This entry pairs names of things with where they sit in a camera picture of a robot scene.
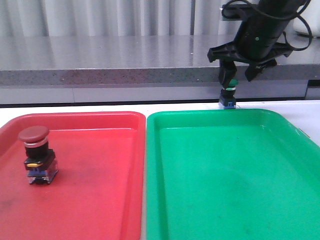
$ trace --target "black cable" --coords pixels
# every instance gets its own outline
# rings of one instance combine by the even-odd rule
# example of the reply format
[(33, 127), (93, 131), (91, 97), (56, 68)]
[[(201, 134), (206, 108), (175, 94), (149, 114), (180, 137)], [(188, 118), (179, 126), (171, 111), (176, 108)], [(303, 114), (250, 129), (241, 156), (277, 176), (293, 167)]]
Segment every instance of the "black cable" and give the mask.
[(297, 47), (294, 47), (294, 46), (290, 45), (290, 43), (289, 43), (288, 40), (287, 40), (287, 34), (286, 34), (286, 32), (284, 31), (284, 32), (283, 32), (283, 35), (284, 35), (285, 43), (286, 43), (287, 46), (288, 46), (291, 50), (293, 50), (293, 51), (303, 51), (303, 50), (307, 49), (307, 48), (311, 45), (312, 39), (313, 39), (311, 28), (310, 28), (309, 24), (307, 23), (307, 21), (301, 16), (301, 14), (302, 14), (302, 13), (306, 10), (306, 8), (308, 7), (308, 5), (309, 5), (309, 3), (311, 2), (311, 0), (307, 0), (307, 1), (305, 2), (305, 4), (303, 5), (303, 7), (301, 8), (301, 10), (298, 11), (298, 12), (296, 12), (296, 13), (294, 13), (294, 14), (293, 14), (292, 16), (290, 16), (290, 17), (277, 17), (277, 16), (269, 15), (269, 14), (267, 14), (267, 13), (259, 10), (254, 4), (252, 4), (251, 2), (249, 2), (249, 1), (247, 1), (247, 0), (230, 0), (230, 1), (228, 1), (228, 2), (224, 5), (224, 7), (223, 7), (223, 9), (222, 9), (221, 14), (222, 14), (222, 16), (223, 16), (224, 18), (226, 18), (226, 19), (228, 18), (228, 17), (225, 15), (225, 9), (226, 9), (230, 4), (232, 4), (232, 3), (234, 3), (234, 2), (243, 2), (243, 3), (247, 4), (247, 5), (249, 5), (249, 6), (250, 6), (254, 11), (256, 11), (258, 14), (260, 14), (260, 15), (262, 15), (262, 16), (265, 16), (265, 17), (267, 17), (267, 18), (269, 18), (269, 19), (279, 20), (279, 21), (290, 21), (290, 20), (293, 20), (293, 19), (295, 19), (295, 18), (298, 18), (298, 19), (304, 24), (304, 26), (306, 27), (306, 29), (307, 29), (307, 31), (308, 31), (308, 45), (305, 46), (305, 47), (301, 47), (301, 48), (297, 48)]

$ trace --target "plastic tray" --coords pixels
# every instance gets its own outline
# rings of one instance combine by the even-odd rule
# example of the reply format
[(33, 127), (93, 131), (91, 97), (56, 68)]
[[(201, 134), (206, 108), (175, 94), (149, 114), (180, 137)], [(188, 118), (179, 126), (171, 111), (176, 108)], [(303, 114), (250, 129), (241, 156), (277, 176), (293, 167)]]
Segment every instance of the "plastic tray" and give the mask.
[[(28, 184), (27, 127), (50, 129), (59, 172)], [(0, 129), (0, 239), (138, 240), (145, 117), (135, 112), (30, 114)]]
[(148, 240), (318, 240), (320, 148), (262, 109), (147, 120)]

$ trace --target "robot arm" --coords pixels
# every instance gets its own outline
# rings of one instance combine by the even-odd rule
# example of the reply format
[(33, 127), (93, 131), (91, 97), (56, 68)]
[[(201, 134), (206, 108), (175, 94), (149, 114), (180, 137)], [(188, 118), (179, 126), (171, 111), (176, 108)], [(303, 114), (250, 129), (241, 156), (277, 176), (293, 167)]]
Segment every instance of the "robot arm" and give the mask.
[[(245, 76), (248, 81), (252, 81), (264, 69), (276, 66), (276, 57), (282, 55), (288, 57), (292, 51), (304, 50), (311, 44), (311, 30), (300, 16), (310, 1), (260, 0), (258, 4), (252, 4), (247, 0), (231, 0), (223, 6), (222, 15), (225, 18), (242, 20), (242, 23), (233, 41), (212, 47), (207, 54), (210, 62), (219, 59), (219, 81), (223, 87), (222, 95), (226, 95), (227, 92), (228, 98), (230, 96), (233, 98), (233, 94), (230, 94), (228, 89), (235, 92), (234, 84), (230, 85), (237, 72), (234, 61), (249, 64)], [(309, 43), (307, 47), (295, 48), (287, 41), (284, 29), (294, 18), (299, 18), (308, 29)], [(285, 37), (285, 43), (277, 42), (282, 33)], [(230, 107), (225, 108), (235, 108), (230, 102), (228, 105)]]

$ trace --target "white object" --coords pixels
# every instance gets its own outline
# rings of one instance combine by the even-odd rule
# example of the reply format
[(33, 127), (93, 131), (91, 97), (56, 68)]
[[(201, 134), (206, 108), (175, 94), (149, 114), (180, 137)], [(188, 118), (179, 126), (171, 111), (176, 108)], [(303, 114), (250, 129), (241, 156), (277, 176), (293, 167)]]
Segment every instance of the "white object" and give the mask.
[[(311, 0), (301, 16), (309, 24), (312, 36), (320, 37), (320, 0)], [(293, 21), (293, 29), (300, 34), (308, 34), (306, 26), (298, 18)]]

